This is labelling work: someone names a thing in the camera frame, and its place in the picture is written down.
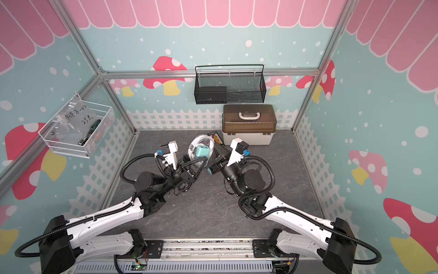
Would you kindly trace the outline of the teal charger cube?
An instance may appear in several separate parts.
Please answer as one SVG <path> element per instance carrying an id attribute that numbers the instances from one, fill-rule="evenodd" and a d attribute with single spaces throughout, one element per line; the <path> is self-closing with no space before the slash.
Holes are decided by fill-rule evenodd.
<path id="1" fill-rule="evenodd" d="M 210 157 L 211 155 L 211 149 L 209 148 L 209 146 L 205 146 L 203 144 L 198 145 L 195 148 L 195 158 L 202 158 L 202 157 L 206 157 L 207 159 Z"/>

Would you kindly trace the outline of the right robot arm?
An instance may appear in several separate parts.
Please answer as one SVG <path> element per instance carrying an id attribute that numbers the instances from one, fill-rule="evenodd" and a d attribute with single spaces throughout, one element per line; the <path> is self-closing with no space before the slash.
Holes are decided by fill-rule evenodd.
<path id="1" fill-rule="evenodd" d="M 251 155 L 242 139 L 232 140 L 230 149 L 226 149 L 211 138 L 209 146 L 208 172 L 222 173 L 226 192 L 238 197 L 238 206 L 247 218 L 274 221 L 306 237 L 295 241 L 286 231 L 274 229 L 265 243 L 272 256 L 309 256 L 335 274 L 350 274 L 356 264 L 381 262 L 381 253 L 357 239 L 347 221 L 318 218 L 271 194 L 276 182 L 273 169 L 266 160 Z"/>

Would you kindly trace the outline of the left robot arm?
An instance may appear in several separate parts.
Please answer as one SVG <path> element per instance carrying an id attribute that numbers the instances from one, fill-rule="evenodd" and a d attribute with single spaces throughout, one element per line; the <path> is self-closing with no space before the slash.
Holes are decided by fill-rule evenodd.
<path id="1" fill-rule="evenodd" d="M 213 153 L 213 140 L 207 140 L 208 144 L 205 144 L 195 139 L 180 160 L 176 158 L 176 142 L 162 146 L 153 154 L 134 157 L 120 171 L 120 179 L 135 188 L 131 198 L 80 218 L 67 220 L 57 216 L 49 222 L 41 236 L 18 247 L 14 255 L 18 258 L 39 258 L 43 274 L 60 274 L 94 256 L 138 258 L 145 254 L 148 245 L 139 230 L 130 229 L 120 236 L 103 236 L 103 233 L 157 213 L 171 191 L 177 194 L 188 191 Z M 127 178 L 127 169 L 144 158 L 154 158 L 160 173 L 145 171 L 136 180 Z"/>

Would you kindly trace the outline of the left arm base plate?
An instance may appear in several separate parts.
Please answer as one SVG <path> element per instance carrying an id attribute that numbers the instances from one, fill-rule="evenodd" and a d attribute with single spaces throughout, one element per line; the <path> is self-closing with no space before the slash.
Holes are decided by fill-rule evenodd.
<path id="1" fill-rule="evenodd" d="M 163 252 L 163 240 L 134 241 L 133 247 L 124 255 L 116 255 L 117 259 L 159 259 Z"/>

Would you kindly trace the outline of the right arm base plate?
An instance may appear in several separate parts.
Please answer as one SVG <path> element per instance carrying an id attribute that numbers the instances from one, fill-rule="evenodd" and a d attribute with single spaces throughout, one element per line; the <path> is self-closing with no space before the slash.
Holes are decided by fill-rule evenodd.
<path id="1" fill-rule="evenodd" d="M 296 253 L 284 253 L 268 239 L 252 240 L 253 256 L 255 258 L 296 258 Z"/>

